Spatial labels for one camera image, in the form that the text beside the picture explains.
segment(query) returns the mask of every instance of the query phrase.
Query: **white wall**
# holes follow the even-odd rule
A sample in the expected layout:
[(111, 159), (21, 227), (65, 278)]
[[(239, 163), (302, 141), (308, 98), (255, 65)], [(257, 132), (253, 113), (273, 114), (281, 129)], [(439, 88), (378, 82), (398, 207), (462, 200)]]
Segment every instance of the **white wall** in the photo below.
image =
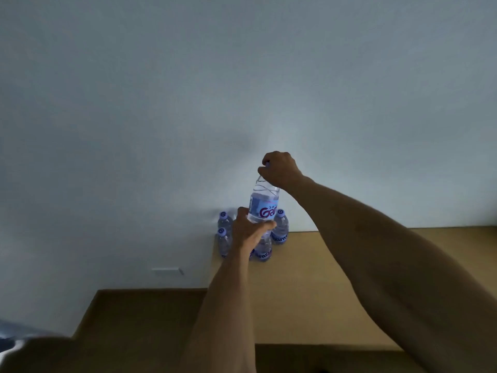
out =
[(204, 286), (216, 214), (270, 150), (410, 227), (495, 223), (496, 13), (0, 0), (0, 318), (70, 334), (98, 288)]

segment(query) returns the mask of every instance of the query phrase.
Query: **wooden table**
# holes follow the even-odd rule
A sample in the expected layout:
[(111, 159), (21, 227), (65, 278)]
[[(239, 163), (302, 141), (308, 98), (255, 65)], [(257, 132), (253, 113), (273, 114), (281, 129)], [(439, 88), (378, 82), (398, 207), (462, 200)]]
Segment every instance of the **wooden table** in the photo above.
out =
[[(497, 228), (416, 229), (497, 296)], [(214, 246), (211, 277), (221, 259)], [(250, 262), (255, 341), (398, 350), (369, 318), (318, 232), (290, 233), (265, 263)]]

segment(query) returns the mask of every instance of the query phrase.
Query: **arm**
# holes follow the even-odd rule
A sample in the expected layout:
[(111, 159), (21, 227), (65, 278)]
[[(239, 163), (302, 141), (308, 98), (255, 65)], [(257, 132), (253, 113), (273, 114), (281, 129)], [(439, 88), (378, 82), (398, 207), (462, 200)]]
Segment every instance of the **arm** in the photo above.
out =
[(436, 245), (301, 174), (288, 153), (259, 173), (307, 211), (370, 317), (432, 372), (497, 371), (497, 301)]
[(247, 284), (249, 256), (276, 224), (252, 224), (240, 207), (233, 245), (214, 276), (180, 362), (180, 373), (254, 373), (255, 343)]

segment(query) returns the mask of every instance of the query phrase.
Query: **blue label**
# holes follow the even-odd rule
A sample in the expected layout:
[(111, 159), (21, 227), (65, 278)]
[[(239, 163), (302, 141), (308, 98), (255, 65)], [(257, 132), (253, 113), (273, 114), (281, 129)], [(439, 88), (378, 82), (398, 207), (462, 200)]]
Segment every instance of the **blue label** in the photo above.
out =
[(285, 242), (288, 237), (288, 233), (284, 236), (277, 236), (275, 233), (271, 232), (271, 238), (273, 238), (276, 242)]
[(261, 255), (259, 255), (259, 254), (257, 253), (257, 251), (256, 251), (256, 252), (255, 252), (255, 255), (256, 255), (256, 256), (257, 256), (257, 257), (258, 257), (261, 261), (264, 261), (264, 260), (269, 259), (269, 258), (271, 257), (271, 253), (272, 253), (272, 251), (273, 251), (272, 249), (269, 249), (269, 251), (268, 251), (268, 252), (266, 252), (266, 253), (264, 253), (264, 254), (261, 254)]
[(251, 196), (248, 208), (252, 216), (272, 220), (276, 214), (277, 206), (278, 200), (262, 200)]

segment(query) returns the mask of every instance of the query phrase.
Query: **clear plastic bottle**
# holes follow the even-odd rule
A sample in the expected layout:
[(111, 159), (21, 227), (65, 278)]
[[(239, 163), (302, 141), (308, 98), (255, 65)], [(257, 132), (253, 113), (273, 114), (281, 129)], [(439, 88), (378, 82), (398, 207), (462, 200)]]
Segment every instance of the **clear plastic bottle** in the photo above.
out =
[(228, 236), (233, 235), (233, 219), (226, 211), (219, 213), (218, 229), (225, 228)]
[(261, 262), (266, 262), (272, 254), (271, 237), (269, 233), (264, 233), (253, 253), (254, 257)]
[(274, 219), (278, 207), (279, 188), (271, 185), (262, 176), (259, 176), (248, 205), (247, 218), (253, 223)]
[(276, 228), (271, 232), (271, 242), (275, 245), (282, 245), (288, 237), (288, 218), (285, 211), (281, 208), (278, 209), (274, 220), (276, 221)]
[(218, 249), (219, 249), (219, 254), (222, 257), (227, 257), (228, 252), (230, 251), (231, 248), (231, 236), (226, 235), (226, 229), (225, 228), (219, 228), (217, 232), (218, 236)]

